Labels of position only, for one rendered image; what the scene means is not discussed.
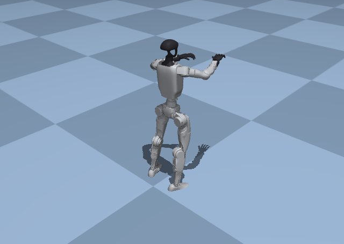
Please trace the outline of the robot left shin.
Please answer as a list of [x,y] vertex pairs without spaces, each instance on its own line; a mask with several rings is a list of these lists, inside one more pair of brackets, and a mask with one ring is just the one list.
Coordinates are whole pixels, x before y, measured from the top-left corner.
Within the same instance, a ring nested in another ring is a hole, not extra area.
[[155,137],[156,137],[156,136],[154,136],[153,139],[152,139],[152,147],[151,147],[151,149],[150,149],[150,153],[151,153],[150,156],[151,156],[151,159],[152,159],[152,161],[151,161],[151,168],[150,168],[150,169],[153,168],[153,170],[156,169],[157,160],[158,160],[158,158],[159,158],[159,156],[160,156],[161,147],[162,147],[162,146],[160,146],[160,147],[155,147],[155,146],[153,145],[153,141],[154,141]]

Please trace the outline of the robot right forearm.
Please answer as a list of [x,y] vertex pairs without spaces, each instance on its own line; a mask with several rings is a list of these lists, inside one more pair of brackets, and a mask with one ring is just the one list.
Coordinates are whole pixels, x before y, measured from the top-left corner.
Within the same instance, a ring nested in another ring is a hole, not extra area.
[[204,69],[204,73],[212,75],[214,71],[217,69],[217,62],[218,61],[212,61],[212,63],[206,69]]

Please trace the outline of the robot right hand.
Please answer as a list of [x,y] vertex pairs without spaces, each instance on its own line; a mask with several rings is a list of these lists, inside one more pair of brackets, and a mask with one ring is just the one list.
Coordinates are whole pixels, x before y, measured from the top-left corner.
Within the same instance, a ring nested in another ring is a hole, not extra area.
[[220,61],[223,57],[225,58],[225,55],[222,55],[222,54],[216,54],[214,57],[212,56],[213,61],[218,61],[218,62],[217,62],[217,66],[218,66],[218,64],[219,64],[219,61]]

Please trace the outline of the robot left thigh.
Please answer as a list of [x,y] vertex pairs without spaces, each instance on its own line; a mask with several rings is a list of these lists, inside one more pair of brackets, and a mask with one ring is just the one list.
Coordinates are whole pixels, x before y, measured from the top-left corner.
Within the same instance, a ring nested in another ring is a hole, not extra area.
[[163,144],[163,136],[164,136],[167,122],[168,122],[169,118],[167,118],[162,113],[162,104],[158,105],[155,108],[155,113],[157,115],[157,118],[156,118],[156,137],[153,141],[153,145],[155,147],[160,147]]

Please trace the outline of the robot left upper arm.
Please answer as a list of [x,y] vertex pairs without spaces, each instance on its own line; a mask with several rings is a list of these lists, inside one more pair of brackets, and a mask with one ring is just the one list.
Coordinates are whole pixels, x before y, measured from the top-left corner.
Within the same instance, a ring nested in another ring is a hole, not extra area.
[[156,70],[156,66],[157,66],[157,64],[158,64],[160,61],[161,61],[161,60],[156,59],[155,61],[153,61],[153,62],[150,64],[150,67],[151,67],[153,70]]

